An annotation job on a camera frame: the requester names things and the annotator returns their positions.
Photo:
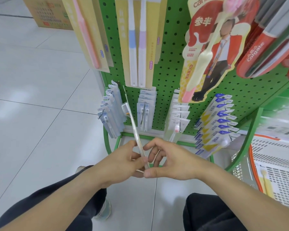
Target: person's right hand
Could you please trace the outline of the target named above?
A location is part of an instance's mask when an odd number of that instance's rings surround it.
[[[151,148],[148,161],[153,162],[154,158],[155,160],[153,167],[144,171],[145,178],[169,177],[177,180],[193,178],[202,180],[206,170],[214,166],[185,148],[160,138],[153,139],[143,147],[144,150]],[[163,167],[159,167],[164,156],[167,159]]]

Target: man in red jacket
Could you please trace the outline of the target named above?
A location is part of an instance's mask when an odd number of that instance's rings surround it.
[[[193,101],[202,101],[204,99],[206,92],[219,82],[222,75],[227,69],[230,69],[231,64],[239,54],[242,36],[230,35],[234,25],[235,19],[229,19],[224,22],[220,30],[222,39],[212,48],[213,57],[206,68],[206,78],[201,91],[194,93],[192,98]]]

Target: sneaker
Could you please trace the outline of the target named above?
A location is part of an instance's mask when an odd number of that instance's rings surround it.
[[[85,166],[79,166],[79,167],[77,168],[75,174],[78,173],[78,172],[80,172],[80,171],[83,170],[84,168],[85,168]]]
[[[99,221],[105,221],[111,214],[111,203],[106,199],[101,211],[94,217],[94,219]]]

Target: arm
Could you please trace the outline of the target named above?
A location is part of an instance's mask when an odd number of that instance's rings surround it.
[[[154,167],[145,170],[146,178],[199,179],[215,191],[247,230],[289,231],[289,208],[281,203],[174,143],[155,138],[144,146],[144,150],[150,148],[149,162],[156,158]],[[158,167],[164,156],[166,162]]]
[[[98,190],[123,182],[132,175],[143,177],[143,173],[136,170],[144,170],[148,159],[133,152],[135,146],[136,141],[129,141],[119,147],[0,231],[66,230]]]

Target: black pants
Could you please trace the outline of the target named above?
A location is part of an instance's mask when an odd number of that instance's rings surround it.
[[[53,192],[58,190],[61,186],[64,186],[66,183],[72,181],[75,177],[81,174],[85,169],[90,168],[91,166],[85,167],[82,171],[70,176],[66,179],[63,179],[60,182],[47,186],[43,189],[40,189],[29,197],[24,198],[14,204],[10,209],[8,209],[0,217],[0,228],[8,224],[15,218],[19,217],[21,214],[25,213],[27,210],[34,207],[36,204],[43,201],[45,198],[50,196]],[[96,216],[106,199],[107,191],[106,189],[101,189],[89,200],[85,207],[81,210],[79,215],[73,220],[73,222],[67,228],[67,231],[92,231],[92,221],[91,219]]]
[[[61,186],[73,180],[82,171],[60,182],[40,189],[29,197],[14,204],[0,217],[0,228],[34,207]],[[99,190],[81,210],[67,230],[92,231],[91,219],[100,212],[106,199],[106,194],[106,189]],[[185,231],[246,231],[239,219],[236,218],[226,204],[215,195],[197,193],[189,195],[183,211],[183,223]]]
[[[206,92],[219,82],[219,80],[221,79],[222,75],[225,73],[227,68],[228,62],[226,60],[217,62],[211,75],[206,76],[201,91],[195,92],[192,97],[192,100],[202,101],[204,99],[204,95],[206,94]]]

